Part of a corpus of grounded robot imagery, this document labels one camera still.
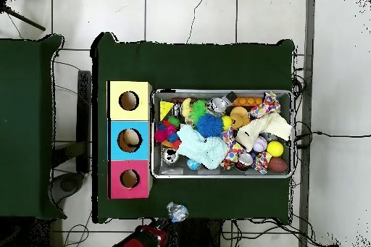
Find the light blue cloth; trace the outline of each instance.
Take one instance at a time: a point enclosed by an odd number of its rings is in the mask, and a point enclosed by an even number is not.
[[[202,163],[207,169],[215,169],[225,158],[228,145],[221,138],[204,138],[190,125],[184,125],[177,131],[182,141],[178,154]]]

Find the blue box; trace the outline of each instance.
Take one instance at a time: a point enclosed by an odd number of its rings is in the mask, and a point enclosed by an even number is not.
[[[141,144],[134,152],[124,152],[117,139],[121,131],[134,129],[141,137]],[[149,160],[149,121],[111,121],[111,160]]]

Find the dark green tablecloth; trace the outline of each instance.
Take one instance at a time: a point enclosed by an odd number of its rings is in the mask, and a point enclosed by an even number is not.
[[[0,39],[0,216],[63,217],[48,196],[51,59],[61,43]]]
[[[170,201],[190,217],[277,217],[288,222],[289,179],[154,179],[149,198],[107,198],[106,81],[146,81],[155,88],[291,90],[292,41],[277,45],[240,43],[171,45],[118,43],[102,33],[93,58],[93,215],[104,218],[166,217]]]

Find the small clear object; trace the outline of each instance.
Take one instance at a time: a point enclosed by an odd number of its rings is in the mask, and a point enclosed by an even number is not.
[[[187,208],[182,204],[174,204],[173,202],[167,205],[167,211],[172,222],[182,222],[189,215]]]

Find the white cloth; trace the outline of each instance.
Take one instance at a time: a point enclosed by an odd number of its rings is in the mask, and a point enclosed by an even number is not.
[[[261,118],[252,120],[248,125],[240,127],[235,140],[244,145],[246,151],[251,151],[254,141],[260,133],[272,133],[285,141],[291,134],[291,126],[278,113],[269,113]]]

